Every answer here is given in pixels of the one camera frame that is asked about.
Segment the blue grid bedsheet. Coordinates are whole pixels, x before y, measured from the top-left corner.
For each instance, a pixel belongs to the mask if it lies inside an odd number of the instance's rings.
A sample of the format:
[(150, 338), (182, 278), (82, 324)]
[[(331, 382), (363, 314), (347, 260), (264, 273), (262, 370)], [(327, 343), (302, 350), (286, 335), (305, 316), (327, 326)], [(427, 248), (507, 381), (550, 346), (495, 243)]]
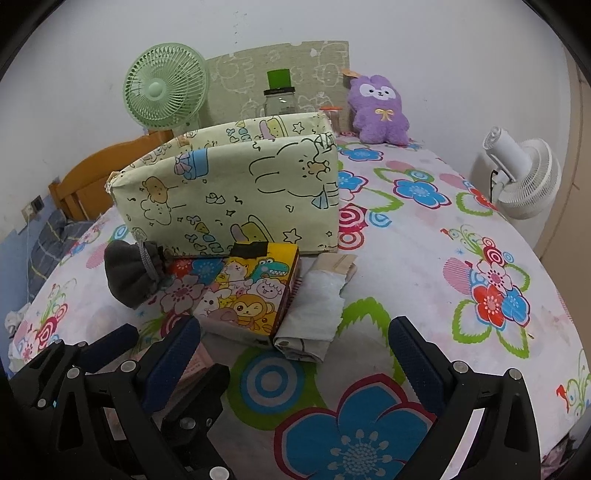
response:
[(12, 231), (1, 241), (1, 362), (8, 371), (8, 351), (12, 339), (4, 326), (9, 311), (30, 304), (45, 281), (29, 282), (28, 261), (32, 247), (43, 227), (26, 227), (21, 233)]

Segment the cotton swab container orange lid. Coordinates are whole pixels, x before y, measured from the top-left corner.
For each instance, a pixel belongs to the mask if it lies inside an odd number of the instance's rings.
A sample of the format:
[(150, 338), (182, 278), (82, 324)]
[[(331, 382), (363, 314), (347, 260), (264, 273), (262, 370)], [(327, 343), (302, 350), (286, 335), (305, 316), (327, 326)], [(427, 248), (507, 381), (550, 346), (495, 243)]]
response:
[(322, 111), (322, 113), (325, 114), (325, 116), (328, 117), (329, 122), (331, 123), (332, 131), (334, 131), (336, 136), (339, 136), (339, 134), (341, 134), (341, 131), (342, 131), (342, 128), (341, 128), (342, 107), (322, 106), (320, 108), (320, 110)]

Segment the glass mason jar mug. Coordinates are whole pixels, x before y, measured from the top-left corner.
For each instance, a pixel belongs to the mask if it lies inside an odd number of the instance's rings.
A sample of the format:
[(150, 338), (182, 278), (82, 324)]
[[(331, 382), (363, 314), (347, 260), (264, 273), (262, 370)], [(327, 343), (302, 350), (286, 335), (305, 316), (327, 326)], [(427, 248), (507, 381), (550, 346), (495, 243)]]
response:
[(276, 69), (266, 72), (269, 87), (263, 91), (264, 101), (260, 116), (297, 113), (296, 88), (291, 85), (290, 71)]

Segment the crumpled white cloth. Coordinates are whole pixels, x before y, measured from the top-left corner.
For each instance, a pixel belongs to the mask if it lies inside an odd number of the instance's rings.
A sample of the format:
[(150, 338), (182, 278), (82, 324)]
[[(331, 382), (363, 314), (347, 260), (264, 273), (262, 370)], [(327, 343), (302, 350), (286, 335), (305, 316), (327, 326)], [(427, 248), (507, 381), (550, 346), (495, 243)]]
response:
[(22, 323), (26, 312), (29, 308), (29, 304), (25, 304), (21, 309), (17, 311), (9, 311), (4, 320), (4, 326), (8, 333), (8, 338), (12, 339), (16, 334), (20, 324)]

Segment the yellow cartoon fabric storage box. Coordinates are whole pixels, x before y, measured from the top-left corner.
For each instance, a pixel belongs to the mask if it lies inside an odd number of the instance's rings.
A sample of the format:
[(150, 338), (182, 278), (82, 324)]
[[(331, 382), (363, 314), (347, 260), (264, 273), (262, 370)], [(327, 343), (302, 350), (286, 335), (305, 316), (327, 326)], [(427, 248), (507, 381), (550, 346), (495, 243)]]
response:
[(236, 242), (318, 254), (338, 248), (338, 162), (327, 115), (274, 115), (177, 136), (105, 189), (133, 238), (171, 257), (223, 256)]

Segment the wall power outlet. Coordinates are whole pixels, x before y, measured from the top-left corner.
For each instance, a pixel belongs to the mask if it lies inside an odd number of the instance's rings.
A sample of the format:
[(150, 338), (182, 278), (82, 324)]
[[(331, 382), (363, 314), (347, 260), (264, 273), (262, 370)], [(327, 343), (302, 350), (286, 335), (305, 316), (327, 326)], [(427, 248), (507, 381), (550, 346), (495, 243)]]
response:
[(44, 206), (45, 204), (43, 199), (40, 196), (35, 197), (21, 210), (24, 221), (29, 223), (43, 210)]

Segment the green cartoon cardboard panel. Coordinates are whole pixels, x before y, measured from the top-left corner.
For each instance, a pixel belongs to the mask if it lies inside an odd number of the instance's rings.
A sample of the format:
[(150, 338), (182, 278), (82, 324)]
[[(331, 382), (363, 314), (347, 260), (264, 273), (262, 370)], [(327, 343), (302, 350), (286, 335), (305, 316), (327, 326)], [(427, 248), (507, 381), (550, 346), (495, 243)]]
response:
[(224, 54), (207, 60), (211, 82), (199, 112), (203, 126), (259, 116), (263, 92), (270, 89), (270, 71), (294, 87), (298, 112), (322, 107), (349, 111), (348, 83), (342, 71), (349, 68), (349, 43), (344, 40), (280, 43)]

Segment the grey plaid pillow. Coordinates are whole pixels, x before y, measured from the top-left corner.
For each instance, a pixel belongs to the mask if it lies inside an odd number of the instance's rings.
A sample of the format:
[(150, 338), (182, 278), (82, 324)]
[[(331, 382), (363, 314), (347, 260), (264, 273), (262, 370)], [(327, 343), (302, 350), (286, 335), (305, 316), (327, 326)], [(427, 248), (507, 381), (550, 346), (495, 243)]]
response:
[(73, 221), (62, 210), (55, 210), (32, 247), (28, 261), (29, 282), (45, 281), (92, 225), (92, 221)]

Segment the white floor fan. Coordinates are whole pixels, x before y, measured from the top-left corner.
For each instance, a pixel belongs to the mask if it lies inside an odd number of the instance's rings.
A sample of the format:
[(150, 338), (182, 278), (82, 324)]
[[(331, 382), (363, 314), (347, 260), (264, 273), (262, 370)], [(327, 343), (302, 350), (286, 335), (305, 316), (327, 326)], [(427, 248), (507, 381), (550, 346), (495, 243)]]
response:
[(528, 220), (550, 207), (562, 180), (561, 166), (540, 138), (518, 143), (501, 127), (493, 127), (483, 149), (497, 166), (491, 197), (514, 220)]

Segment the colourful cartoon tissue pack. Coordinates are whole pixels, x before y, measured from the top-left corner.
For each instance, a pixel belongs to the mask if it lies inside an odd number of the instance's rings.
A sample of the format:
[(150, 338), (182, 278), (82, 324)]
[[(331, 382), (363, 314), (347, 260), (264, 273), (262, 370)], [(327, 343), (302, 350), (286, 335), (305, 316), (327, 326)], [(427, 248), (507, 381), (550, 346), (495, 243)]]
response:
[(297, 245), (263, 241), (236, 243), (228, 257), (171, 264), (181, 290), (197, 291), (189, 312), (205, 333), (266, 349), (273, 347), (298, 270)]

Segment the white cloth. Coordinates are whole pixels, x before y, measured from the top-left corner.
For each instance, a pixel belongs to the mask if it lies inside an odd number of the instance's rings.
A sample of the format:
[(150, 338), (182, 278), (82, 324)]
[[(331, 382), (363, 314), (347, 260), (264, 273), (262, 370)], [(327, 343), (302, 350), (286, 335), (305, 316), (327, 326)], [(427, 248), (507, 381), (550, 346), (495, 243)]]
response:
[(9, 311), (4, 320), (4, 326), (8, 333), (8, 338), (12, 339), (16, 334), (20, 324), (22, 323), (26, 312), (29, 308), (29, 304), (25, 304), (21, 309), (17, 311)]
[(311, 263), (274, 336), (274, 347), (287, 360), (325, 360), (342, 321), (342, 289), (355, 273), (353, 254), (322, 253)]

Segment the pink paper envelope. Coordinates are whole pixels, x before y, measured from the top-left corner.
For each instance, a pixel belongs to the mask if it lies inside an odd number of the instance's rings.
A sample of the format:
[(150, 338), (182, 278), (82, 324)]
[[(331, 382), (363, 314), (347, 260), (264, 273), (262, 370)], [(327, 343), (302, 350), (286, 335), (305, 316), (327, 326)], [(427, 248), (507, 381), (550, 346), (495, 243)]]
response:
[(189, 360), (184, 372), (182, 373), (177, 385), (176, 391), (184, 389), (200, 378), (205, 371), (213, 365), (211, 355), (207, 352), (204, 344), (199, 344)]

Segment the floral tablecloth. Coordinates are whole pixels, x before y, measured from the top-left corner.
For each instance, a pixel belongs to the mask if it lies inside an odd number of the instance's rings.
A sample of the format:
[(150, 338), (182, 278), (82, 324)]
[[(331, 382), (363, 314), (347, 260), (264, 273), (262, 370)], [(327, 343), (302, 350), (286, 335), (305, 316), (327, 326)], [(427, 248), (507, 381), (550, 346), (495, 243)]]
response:
[(546, 471), (590, 405), (569, 312), (533, 250), (463, 176), (418, 147), (339, 139), (339, 247), (356, 256), (321, 364), (204, 340), (230, 382), (211, 441), (240, 479), (391, 478), (429, 421), (388, 345), (408, 317), (478, 372), (520, 370)]

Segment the wooden bed headboard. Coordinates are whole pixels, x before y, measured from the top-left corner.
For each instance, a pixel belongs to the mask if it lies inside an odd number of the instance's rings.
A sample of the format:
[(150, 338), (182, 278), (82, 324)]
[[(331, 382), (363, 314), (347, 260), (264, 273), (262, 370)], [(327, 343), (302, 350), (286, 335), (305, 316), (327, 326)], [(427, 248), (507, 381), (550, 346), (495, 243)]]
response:
[(173, 138), (171, 130), (149, 131), (134, 140), (106, 147), (76, 165), (48, 189), (55, 206), (74, 221), (96, 220), (112, 205), (105, 190), (109, 175)]

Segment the grey drawstring pouch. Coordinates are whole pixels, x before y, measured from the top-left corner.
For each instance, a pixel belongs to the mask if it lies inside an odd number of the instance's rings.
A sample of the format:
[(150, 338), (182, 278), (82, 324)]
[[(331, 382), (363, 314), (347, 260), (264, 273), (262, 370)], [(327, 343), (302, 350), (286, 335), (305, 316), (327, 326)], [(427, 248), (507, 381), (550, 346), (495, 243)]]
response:
[(104, 251), (104, 266), (111, 295), (131, 309), (154, 295), (166, 274), (163, 248), (150, 241), (113, 240)]

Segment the purple plush bunny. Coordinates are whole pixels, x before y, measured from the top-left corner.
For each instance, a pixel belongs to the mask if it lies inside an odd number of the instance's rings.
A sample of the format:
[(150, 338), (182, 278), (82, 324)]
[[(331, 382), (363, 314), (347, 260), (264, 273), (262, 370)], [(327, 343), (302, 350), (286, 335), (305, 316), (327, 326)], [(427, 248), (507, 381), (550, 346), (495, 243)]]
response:
[(403, 113), (401, 96), (388, 78), (352, 77), (348, 103), (353, 111), (353, 129), (363, 143), (409, 145), (410, 122)]

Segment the green desk fan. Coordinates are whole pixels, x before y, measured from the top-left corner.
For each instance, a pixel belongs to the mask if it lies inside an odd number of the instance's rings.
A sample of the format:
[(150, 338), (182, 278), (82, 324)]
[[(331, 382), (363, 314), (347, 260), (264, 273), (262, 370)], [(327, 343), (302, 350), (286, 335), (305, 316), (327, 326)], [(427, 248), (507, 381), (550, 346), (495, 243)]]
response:
[(142, 52), (128, 69), (123, 103), (147, 130), (185, 133), (200, 127), (210, 80), (200, 53), (181, 43), (160, 43)]

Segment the beige door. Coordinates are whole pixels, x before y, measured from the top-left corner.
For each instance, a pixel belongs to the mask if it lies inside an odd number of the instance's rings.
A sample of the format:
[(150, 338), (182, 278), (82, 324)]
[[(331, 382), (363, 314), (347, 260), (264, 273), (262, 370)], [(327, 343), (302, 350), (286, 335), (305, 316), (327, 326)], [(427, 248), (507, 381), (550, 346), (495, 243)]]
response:
[(555, 282), (581, 276), (590, 266), (590, 85), (567, 55), (571, 114), (562, 184), (536, 246)]

